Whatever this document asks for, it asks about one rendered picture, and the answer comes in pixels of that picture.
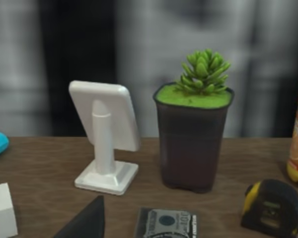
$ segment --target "stand base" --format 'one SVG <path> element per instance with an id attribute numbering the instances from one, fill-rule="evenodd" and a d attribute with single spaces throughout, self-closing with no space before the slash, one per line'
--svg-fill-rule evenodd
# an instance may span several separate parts
<path id="1" fill-rule="evenodd" d="M 138 165 L 115 161 L 116 171 L 112 175 L 100 175 L 96 172 L 95 160 L 75 180 L 75 187 L 123 195 L 138 172 Z"/>

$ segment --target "banknote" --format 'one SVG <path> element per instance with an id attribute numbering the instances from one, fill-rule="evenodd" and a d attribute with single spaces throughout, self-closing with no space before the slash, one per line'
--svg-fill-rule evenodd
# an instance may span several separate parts
<path id="1" fill-rule="evenodd" d="M 197 232 L 194 213 L 141 208 L 135 238 L 197 238 Z"/>

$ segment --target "blurred background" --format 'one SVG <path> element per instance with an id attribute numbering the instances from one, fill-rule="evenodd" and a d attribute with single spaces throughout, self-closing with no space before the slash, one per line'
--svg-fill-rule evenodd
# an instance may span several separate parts
<path id="1" fill-rule="evenodd" d="M 298 0 L 0 0 L 0 131 L 84 136 L 72 80 L 118 83 L 139 130 L 158 136 L 152 95 L 188 53 L 232 67 L 225 137 L 290 137 L 298 101 Z"/>

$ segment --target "brown table surface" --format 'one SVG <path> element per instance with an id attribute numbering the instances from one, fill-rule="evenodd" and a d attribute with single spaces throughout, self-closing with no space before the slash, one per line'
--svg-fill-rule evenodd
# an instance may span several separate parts
<path id="1" fill-rule="evenodd" d="M 265 238 L 240 227 L 246 188 L 285 176 L 290 139 L 225 139 L 212 192 L 194 194 L 162 185 L 158 139 L 144 139 L 139 152 L 116 151 L 116 159 L 139 164 L 123 196 L 104 195 L 106 238 L 132 238 L 141 207 L 186 209 L 200 215 L 201 238 Z M 8 182 L 19 238 L 50 238 L 100 193 L 74 187 L 93 159 L 86 138 L 14 137 L 0 156 L 0 183 Z"/>

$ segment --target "potted plant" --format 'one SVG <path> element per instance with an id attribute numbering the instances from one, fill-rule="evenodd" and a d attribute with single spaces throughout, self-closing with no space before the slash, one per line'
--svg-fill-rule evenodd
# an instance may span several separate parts
<path id="1" fill-rule="evenodd" d="M 223 74 L 230 63 L 210 49 L 188 55 L 180 80 L 153 95 L 163 183 L 198 193 L 212 190 L 233 90 Z"/>

